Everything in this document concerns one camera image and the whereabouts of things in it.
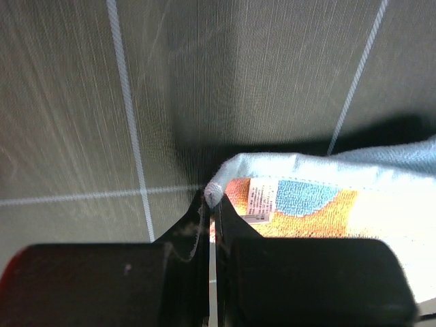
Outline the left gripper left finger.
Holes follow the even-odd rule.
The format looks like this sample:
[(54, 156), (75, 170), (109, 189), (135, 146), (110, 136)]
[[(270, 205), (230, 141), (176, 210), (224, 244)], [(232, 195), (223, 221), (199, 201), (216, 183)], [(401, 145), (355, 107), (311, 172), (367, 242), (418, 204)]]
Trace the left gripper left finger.
[(209, 218), (198, 191), (152, 243), (21, 249), (1, 276), (1, 325), (207, 326)]

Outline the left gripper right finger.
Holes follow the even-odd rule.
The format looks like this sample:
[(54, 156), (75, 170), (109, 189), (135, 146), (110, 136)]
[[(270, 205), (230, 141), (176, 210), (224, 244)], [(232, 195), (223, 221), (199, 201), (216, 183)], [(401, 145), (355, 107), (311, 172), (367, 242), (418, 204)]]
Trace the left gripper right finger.
[(413, 326), (391, 249), (367, 238), (266, 238), (227, 197), (214, 208), (220, 326)]

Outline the colourful patterned towel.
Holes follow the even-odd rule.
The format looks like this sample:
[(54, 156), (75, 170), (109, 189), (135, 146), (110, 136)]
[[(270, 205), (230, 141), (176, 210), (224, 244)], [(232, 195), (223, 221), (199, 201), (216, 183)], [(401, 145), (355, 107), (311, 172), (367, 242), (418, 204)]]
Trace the colourful patterned towel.
[(418, 302), (435, 297), (435, 139), (316, 157), (241, 153), (204, 190), (262, 236), (363, 237), (396, 254)]

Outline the black grid mat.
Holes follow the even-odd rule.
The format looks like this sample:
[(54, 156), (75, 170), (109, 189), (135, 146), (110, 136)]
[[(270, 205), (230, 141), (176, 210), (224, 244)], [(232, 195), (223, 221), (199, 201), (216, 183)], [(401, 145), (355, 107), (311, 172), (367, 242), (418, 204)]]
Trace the black grid mat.
[(1, 2), (2, 265), (150, 241), (238, 153), (434, 133), (434, 1)]

